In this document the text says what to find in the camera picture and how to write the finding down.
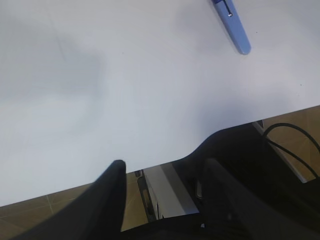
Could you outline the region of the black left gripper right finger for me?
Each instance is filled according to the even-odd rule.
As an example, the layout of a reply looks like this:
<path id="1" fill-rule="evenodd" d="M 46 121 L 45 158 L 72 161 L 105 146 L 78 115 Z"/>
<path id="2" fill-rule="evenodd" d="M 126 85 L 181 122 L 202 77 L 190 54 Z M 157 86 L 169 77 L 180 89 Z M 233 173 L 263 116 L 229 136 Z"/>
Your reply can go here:
<path id="1" fill-rule="evenodd" d="M 241 222 L 255 240 L 318 240 L 320 234 L 272 209 L 233 177 L 217 160 L 206 162 L 206 170 L 222 184 L 223 191 Z"/>

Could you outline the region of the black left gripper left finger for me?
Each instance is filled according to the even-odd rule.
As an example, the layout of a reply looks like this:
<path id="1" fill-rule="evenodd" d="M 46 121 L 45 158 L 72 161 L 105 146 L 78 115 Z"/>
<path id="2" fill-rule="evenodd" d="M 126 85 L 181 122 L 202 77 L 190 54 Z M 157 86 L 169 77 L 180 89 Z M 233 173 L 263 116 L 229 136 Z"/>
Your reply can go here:
<path id="1" fill-rule="evenodd" d="M 72 203 L 16 239 L 115 240 L 121 233 L 126 195 L 126 164 L 115 160 Z"/>

